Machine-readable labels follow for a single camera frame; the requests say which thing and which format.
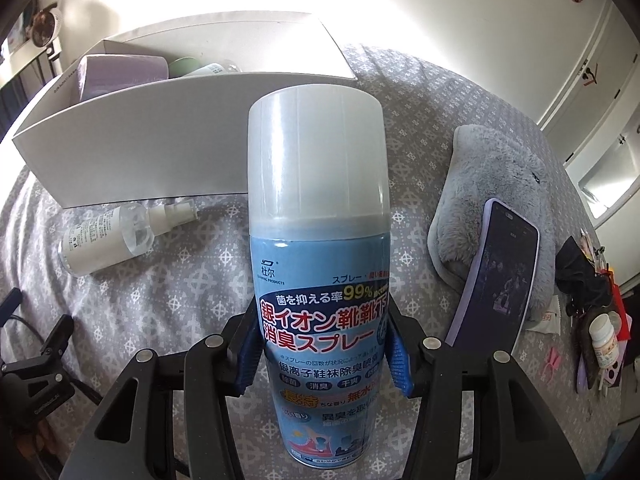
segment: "spray can label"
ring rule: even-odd
[[[271,393],[289,453],[318,468],[362,455],[375,420],[387,322],[389,235],[251,239]]]

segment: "white box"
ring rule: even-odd
[[[356,79],[322,24],[299,12],[178,18],[98,42],[88,54],[154,54],[241,73],[149,83],[78,102],[73,63],[12,128],[28,167],[62,207],[246,192],[251,105],[287,86]]]

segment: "white door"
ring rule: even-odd
[[[622,91],[640,45],[612,5],[604,26],[565,98],[543,124],[556,156],[567,162],[588,139]]]

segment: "bed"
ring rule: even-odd
[[[444,338],[459,296],[431,266],[426,237],[457,126],[484,124],[518,137],[546,163],[557,249],[568,236],[578,236],[581,227],[590,228],[590,222],[542,133],[522,113],[467,79],[423,60],[364,46],[343,50],[359,88],[379,99],[384,110],[392,206],[391,293],[403,314],[416,317],[428,335]],[[197,197],[197,222],[159,237],[152,250],[138,258],[73,278],[56,254],[60,236],[69,225],[113,205],[60,209],[33,174],[20,169],[21,160],[8,142],[5,139],[0,150],[1,184],[6,189],[0,212],[0,291],[19,286],[26,297],[19,313],[43,334],[61,314],[74,317],[76,331],[65,364],[83,381],[104,394],[136,350],[150,347],[159,354],[186,350],[246,308],[253,283],[245,195]],[[2,357],[8,362],[33,356],[39,349],[19,323],[9,321],[1,336]],[[562,355],[562,364],[549,380],[548,375],[541,378],[541,371],[552,346]],[[559,336],[525,332],[514,357],[550,406],[582,468],[594,470],[618,420],[619,388],[611,389],[606,398],[597,392],[575,393],[566,316]],[[354,465],[331,472],[300,465],[285,452],[264,361],[253,386],[243,397],[229,398],[228,406],[248,480],[387,480],[398,478],[404,468],[418,401],[402,397],[385,367],[369,451]],[[63,457],[93,411],[94,406],[77,393],[49,417]],[[470,395],[463,397],[462,412],[460,455],[472,446]],[[184,457],[180,395],[174,415],[176,449]],[[469,467],[470,462],[459,466],[461,478]]]

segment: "smartphone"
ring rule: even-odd
[[[468,352],[513,352],[536,274],[540,233],[497,198],[484,204],[478,252],[445,341]]]

